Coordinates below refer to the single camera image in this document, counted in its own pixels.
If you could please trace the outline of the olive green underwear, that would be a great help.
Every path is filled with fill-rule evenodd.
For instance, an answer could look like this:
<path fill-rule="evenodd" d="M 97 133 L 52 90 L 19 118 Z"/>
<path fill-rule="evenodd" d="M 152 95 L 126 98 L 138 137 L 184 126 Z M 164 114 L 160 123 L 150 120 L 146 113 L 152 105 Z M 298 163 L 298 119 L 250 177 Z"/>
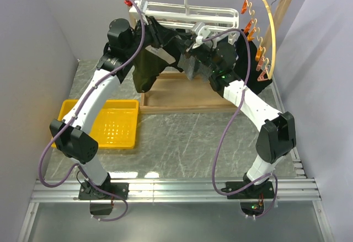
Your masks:
<path fill-rule="evenodd" d="M 180 52 L 170 46 L 164 49 L 149 45 L 141 50 L 133 60 L 135 68 L 132 76 L 136 91 L 138 93 L 149 91 L 166 67 L 178 65 L 179 58 Z"/>

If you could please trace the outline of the white clip hanger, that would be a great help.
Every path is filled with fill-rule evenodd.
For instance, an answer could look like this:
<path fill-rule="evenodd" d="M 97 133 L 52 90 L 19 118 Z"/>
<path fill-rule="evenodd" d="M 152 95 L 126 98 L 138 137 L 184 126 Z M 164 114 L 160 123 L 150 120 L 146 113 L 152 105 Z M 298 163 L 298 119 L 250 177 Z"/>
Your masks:
<path fill-rule="evenodd" d="M 239 27 L 239 13 L 233 8 L 192 6 L 183 4 L 148 2 L 143 17 L 153 16 L 160 25 L 171 29 L 191 31 L 197 22 L 205 23 L 211 33 L 208 37 Z"/>

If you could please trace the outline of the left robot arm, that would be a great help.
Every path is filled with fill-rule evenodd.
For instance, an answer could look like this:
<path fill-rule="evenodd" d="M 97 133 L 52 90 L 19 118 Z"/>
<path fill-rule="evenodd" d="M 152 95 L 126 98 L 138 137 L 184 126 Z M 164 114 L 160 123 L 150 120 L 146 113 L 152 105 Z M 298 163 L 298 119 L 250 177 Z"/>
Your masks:
<path fill-rule="evenodd" d="M 178 36 L 177 30 L 163 27 L 153 17 L 139 20 L 135 27 L 123 18 L 112 21 L 90 86 L 61 121 L 54 119 L 50 123 L 56 148 L 75 162 L 99 199 L 110 195 L 111 177 L 96 156 L 98 142 L 89 135 L 93 123 L 130 71 L 136 91 L 144 93 L 166 67 L 177 67 Z"/>

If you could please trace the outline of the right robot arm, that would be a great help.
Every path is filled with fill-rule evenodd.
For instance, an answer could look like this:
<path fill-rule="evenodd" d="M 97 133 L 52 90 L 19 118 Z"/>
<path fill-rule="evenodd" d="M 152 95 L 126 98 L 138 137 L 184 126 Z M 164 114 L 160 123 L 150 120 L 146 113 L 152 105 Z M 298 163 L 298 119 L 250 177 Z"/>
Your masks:
<path fill-rule="evenodd" d="M 255 56 L 258 48 L 247 36 L 234 43 L 213 36 L 199 42 L 182 45 L 184 59 L 193 59 L 202 66 L 212 90 L 237 109 L 222 133 L 220 144 L 239 113 L 244 114 L 258 131 L 256 158 L 244 174 L 243 187 L 237 191 L 257 197 L 262 184 L 273 175 L 276 165 L 296 146 L 295 119 L 290 112 L 270 106 L 259 94 L 272 81 Z"/>

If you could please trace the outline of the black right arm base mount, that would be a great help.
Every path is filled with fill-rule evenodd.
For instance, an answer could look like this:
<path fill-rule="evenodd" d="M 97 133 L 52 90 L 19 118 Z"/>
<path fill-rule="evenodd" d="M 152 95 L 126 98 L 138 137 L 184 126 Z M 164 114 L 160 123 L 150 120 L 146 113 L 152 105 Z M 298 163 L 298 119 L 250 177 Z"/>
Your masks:
<path fill-rule="evenodd" d="M 265 216 L 276 204 L 278 181 L 265 180 L 260 185 L 252 185 L 248 188 L 229 195 L 241 187 L 245 182 L 227 181 L 226 187 L 221 191 L 227 194 L 228 200 L 240 200 L 240 208 L 245 217 L 252 217 L 254 220 Z"/>

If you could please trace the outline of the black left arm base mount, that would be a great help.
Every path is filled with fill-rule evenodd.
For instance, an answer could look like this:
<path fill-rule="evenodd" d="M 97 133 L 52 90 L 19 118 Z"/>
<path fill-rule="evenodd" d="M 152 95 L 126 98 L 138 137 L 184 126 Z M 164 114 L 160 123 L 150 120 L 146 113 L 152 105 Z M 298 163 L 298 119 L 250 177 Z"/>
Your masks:
<path fill-rule="evenodd" d="M 93 218 L 102 222 L 112 222 L 122 218 L 128 211 L 127 198 L 129 194 L 129 183 L 108 183 L 102 186 L 92 186 L 85 181 L 81 184 L 78 195 L 79 201 L 89 201 L 89 210 Z M 121 201 L 125 204 L 124 211 L 115 218 L 107 218 L 113 212 L 115 202 Z"/>

